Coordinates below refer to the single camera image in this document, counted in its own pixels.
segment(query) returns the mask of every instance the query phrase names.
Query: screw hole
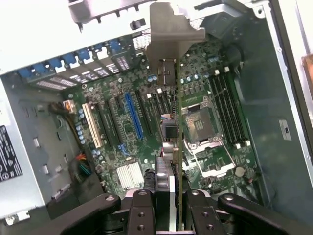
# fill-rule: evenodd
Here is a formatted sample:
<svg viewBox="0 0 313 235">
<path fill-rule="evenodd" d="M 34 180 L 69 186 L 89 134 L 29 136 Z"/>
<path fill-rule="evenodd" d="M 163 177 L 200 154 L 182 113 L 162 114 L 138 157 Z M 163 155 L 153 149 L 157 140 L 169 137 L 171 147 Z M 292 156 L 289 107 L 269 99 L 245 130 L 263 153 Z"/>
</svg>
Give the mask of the screw hole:
<svg viewBox="0 0 313 235">
<path fill-rule="evenodd" d="M 207 228 L 208 230 L 210 230 L 210 231 L 213 231 L 213 229 L 214 229 L 214 227 L 213 227 L 212 224 L 208 224 L 208 225 L 206 226 L 206 228 Z"/>
<path fill-rule="evenodd" d="M 145 230 L 145 226 L 143 226 L 142 224 L 141 225 L 138 225 L 137 229 L 139 231 L 144 231 Z"/>
</svg>

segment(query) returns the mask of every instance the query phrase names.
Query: metal panel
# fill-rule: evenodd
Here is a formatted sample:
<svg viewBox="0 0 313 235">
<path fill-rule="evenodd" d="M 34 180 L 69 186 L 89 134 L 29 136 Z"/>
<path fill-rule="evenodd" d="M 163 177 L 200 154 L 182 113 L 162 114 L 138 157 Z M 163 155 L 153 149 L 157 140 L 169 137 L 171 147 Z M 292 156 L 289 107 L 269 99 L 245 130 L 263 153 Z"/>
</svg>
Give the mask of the metal panel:
<svg viewBox="0 0 313 235">
<path fill-rule="evenodd" d="M 60 96 L 6 81 L 9 80 L 0 83 L 0 93 L 4 94 L 0 97 L 4 115 L 1 121 L 6 125 L 23 175 L 0 183 L 0 191 L 5 192 L 0 194 L 0 218 L 41 207 L 59 190 L 67 189 L 71 183 L 67 161 L 78 152 L 67 123 L 47 110 L 49 102 L 62 101 Z"/>
<path fill-rule="evenodd" d="M 231 36 L 245 55 L 237 90 L 273 209 L 312 225 L 313 168 L 270 8 L 260 9 L 238 26 L 242 37 Z"/>
</svg>

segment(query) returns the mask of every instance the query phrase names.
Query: blue pcie slot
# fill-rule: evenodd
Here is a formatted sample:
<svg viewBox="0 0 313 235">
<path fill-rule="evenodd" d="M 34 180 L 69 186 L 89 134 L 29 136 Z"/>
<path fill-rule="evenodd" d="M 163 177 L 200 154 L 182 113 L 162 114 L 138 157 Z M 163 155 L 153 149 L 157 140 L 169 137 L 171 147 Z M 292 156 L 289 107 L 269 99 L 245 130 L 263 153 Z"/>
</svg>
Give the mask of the blue pcie slot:
<svg viewBox="0 0 313 235">
<path fill-rule="evenodd" d="M 133 103 L 133 99 L 130 93 L 126 93 L 125 94 L 125 99 L 128 105 L 128 108 L 131 112 L 131 116 L 135 125 L 135 130 L 137 133 L 137 137 L 138 139 L 142 140 L 143 139 L 143 133 L 141 130 L 141 125 L 140 125 L 140 121 L 139 118 L 137 117 L 136 111 L 135 111 L 135 107 L 134 107 L 134 103 Z"/>
</svg>

